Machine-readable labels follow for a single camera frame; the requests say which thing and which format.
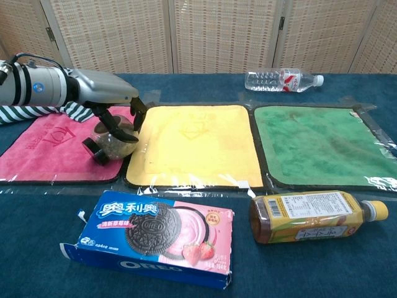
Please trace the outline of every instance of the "pink towel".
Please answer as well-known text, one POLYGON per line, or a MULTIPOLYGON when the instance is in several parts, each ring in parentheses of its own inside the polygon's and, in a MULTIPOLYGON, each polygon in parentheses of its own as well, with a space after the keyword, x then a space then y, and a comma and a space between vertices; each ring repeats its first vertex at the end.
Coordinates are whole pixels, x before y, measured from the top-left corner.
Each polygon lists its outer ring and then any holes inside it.
MULTIPOLYGON (((113 115, 130 121, 129 107, 112 107, 113 115)), ((108 181, 117 177, 122 160, 101 166, 95 163, 81 142, 98 123, 93 117, 84 123, 63 114, 38 118, 0 156, 0 181, 108 181)))

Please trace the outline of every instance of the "oreo box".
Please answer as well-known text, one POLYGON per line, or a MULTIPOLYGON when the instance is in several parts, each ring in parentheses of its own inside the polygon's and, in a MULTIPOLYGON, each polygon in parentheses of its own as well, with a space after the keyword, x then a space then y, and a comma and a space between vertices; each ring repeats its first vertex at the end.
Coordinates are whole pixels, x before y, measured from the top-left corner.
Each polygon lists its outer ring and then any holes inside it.
POLYGON ((106 191, 78 243, 77 262, 224 289, 231 281, 233 211, 106 191))

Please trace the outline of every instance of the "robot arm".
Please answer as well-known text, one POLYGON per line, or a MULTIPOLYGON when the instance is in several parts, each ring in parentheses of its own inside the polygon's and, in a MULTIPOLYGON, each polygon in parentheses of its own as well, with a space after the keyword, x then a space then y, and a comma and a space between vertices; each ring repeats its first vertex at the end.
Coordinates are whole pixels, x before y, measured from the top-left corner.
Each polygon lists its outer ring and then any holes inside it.
POLYGON ((146 106, 139 92, 118 76, 92 70, 65 70, 57 62, 32 54, 20 53, 0 61, 0 106, 60 107, 75 101, 92 109, 108 131, 120 141, 135 143, 133 135, 119 129, 107 110, 110 106, 129 104, 134 115, 134 130, 139 130, 146 115, 146 106), (26 65, 18 58, 30 56, 54 64, 36 66, 33 60, 26 65))

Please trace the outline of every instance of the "table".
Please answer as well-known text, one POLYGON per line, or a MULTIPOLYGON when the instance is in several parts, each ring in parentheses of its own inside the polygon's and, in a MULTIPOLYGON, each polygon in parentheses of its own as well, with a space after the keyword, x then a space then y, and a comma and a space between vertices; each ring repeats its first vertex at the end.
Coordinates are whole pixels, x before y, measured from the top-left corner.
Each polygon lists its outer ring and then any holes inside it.
MULTIPOLYGON (((302 103, 338 102, 344 96, 374 104, 370 115, 397 140, 397 76, 326 74, 321 88, 301 94, 254 93, 241 74, 120 74, 140 90, 145 102, 302 103)), ((31 121, 0 127, 0 154, 31 121)), ((76 243, 83 222, 104 188, 100 186, 0 186, 2 297, 395 297, 397 285, 397 195, 382 195, 390 217, 363 226, 356 235, 316 242, 258 245, 248 222, 248 196, 179 198, 235 211, 233 277, 224 291, 83 266, 64 258, 59 242, 76 243)))

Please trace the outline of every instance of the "yellow towel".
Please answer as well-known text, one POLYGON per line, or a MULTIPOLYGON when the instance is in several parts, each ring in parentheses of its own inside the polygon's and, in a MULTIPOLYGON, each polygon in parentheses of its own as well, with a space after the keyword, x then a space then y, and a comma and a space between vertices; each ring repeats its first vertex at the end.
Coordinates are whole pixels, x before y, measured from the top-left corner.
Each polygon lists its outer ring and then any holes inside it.
POLYGON ((132 184, 263 186, 242 106, 154 107, 139 139, 127 170, 132 184))

